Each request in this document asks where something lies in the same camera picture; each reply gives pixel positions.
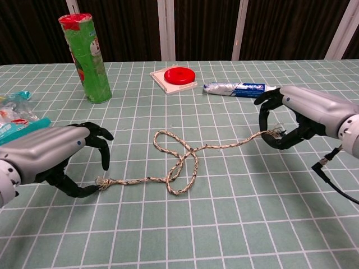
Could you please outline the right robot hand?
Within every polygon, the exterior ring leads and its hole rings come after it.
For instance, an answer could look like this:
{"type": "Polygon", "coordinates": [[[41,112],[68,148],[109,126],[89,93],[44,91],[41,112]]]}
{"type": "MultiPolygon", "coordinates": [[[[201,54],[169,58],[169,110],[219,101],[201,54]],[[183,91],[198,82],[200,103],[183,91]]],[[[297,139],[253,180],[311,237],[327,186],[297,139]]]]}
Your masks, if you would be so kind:
{"type": "Polygon", "coordinates": [[[261,94],[254,101],[261,105],[259,127],[262,139],[271,147],[288,149],[314,135],[328,136],[342,141],[343,150],[358,157],[358,105],[335,95],[285,85],[261,94]],[[271,110],[286,106],[296,115],[298,127],[281,138],[264,133],[271,110]]]}

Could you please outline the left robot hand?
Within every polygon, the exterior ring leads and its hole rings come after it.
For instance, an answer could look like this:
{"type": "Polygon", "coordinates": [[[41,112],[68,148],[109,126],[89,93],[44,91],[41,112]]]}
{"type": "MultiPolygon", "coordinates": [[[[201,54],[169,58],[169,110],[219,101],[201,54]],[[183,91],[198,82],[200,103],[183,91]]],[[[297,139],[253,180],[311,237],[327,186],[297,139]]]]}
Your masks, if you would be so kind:
{"type": "Polygon", "coordinates": [[[26,134],[1,146],[1,205],[18,196],[19,185],[48,182],[66,195],[84,198],[95,193],[97,185],[79,187],[65,174],[72,155],[85,146],[99,150],[102,167],[108,170],[108,141],[113,135],[92,123],[48,127],[26,134]]]}

